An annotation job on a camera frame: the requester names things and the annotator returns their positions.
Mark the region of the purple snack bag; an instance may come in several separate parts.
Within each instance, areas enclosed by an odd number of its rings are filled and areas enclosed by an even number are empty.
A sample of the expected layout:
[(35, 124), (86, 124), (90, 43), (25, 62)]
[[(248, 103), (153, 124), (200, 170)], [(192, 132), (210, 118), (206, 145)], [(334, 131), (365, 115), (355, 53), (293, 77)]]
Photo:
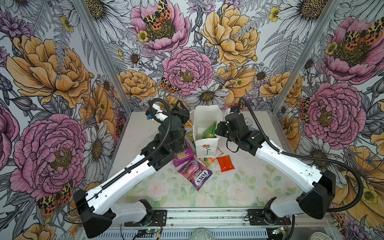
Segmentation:
[(174, 166), (181, 166), (194, 159), (194, 157), (194, 151), (191, 148), (186, 148), (183, 152), (176, 154), (175, 158), (173, 159)]

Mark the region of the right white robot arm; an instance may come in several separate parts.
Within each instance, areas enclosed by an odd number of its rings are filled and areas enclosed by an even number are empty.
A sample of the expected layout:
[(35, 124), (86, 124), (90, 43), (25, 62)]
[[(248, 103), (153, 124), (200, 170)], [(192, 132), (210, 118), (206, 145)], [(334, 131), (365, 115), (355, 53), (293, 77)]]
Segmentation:
[(218, 123), (216, 135), (235, 143), (244, 152), (266, 161), (289, 177), (301, 190), (283, 198), (273, 197), (256, 219), (274, 225), (278, 219), (289, 215), (308, 215), (321, 220), (329, 209), (336, 192), (336, 176), (330, 171), (320, 171), (298, 158), (290, 157), (270, 141), (261, 128), (251, 129), (241, 113), (229, 113)]

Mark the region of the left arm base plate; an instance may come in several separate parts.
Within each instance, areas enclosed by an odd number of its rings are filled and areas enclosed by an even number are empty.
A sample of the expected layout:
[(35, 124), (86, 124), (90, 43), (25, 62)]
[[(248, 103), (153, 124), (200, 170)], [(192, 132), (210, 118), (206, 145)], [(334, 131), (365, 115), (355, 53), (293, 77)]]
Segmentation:
[(167, 223), (167, 210), (154, 210), (150, 216), (145, 216), (143, 220), (124, 223), (125, 227), (165, 227)]

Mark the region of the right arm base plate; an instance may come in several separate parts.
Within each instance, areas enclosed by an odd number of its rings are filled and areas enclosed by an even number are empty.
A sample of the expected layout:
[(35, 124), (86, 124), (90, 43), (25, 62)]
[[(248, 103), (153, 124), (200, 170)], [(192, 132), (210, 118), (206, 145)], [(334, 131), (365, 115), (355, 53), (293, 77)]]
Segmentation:
[(273, 212), (264, 209), (248, 209), (248, 220), (251, 226), (289, 226), (290, 217), (277, 217)]

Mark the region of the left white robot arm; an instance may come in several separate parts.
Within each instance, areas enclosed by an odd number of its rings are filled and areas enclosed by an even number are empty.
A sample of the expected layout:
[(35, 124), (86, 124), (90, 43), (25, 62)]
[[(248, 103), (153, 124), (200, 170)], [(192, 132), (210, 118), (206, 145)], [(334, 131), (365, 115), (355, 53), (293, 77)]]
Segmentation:
[(101, 235), (113, 224), (147, 226), (155, 219), (155, 211), (147, 200), (123, 205), (117, 201), (185, 150), (185, 124), (190, 112), (180, 101), (170, 108), (164, 100), (154, 99), (146, 116), (160, 123), (155, 138), (126, 167), (104, 183), (89, 191), (78, 190), (73, 195), (80, 224), (89, 239)]

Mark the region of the white floral paper bag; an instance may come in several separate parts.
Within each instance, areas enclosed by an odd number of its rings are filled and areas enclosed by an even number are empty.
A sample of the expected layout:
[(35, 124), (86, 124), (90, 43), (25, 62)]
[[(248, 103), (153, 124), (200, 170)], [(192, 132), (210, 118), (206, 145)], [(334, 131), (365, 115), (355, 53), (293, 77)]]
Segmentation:
[(193, 137), (197, 158), (215, 158), (220, 137), (216, 135), (223, 115), (218, 105), (197, 106), (194, 110)]

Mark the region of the purple Fox's candy bag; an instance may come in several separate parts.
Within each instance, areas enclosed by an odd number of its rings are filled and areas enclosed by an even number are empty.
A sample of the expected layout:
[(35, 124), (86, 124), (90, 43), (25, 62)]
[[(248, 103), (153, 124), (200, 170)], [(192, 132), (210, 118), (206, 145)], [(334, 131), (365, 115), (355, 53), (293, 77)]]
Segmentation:
[(205, 165), (196, 160), (190, 160), (180, 170), (179, 173), (184, 176), (199, 191), (203, 184), (213, 175)]

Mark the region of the bright green snack bag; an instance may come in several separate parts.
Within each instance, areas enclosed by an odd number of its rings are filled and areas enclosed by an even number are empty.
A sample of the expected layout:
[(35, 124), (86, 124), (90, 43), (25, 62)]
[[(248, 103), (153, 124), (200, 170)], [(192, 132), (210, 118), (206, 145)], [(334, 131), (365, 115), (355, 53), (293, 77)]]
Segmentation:
[(202, 139), (216, 138), (217, 122), (213, 122), (202, 134)]

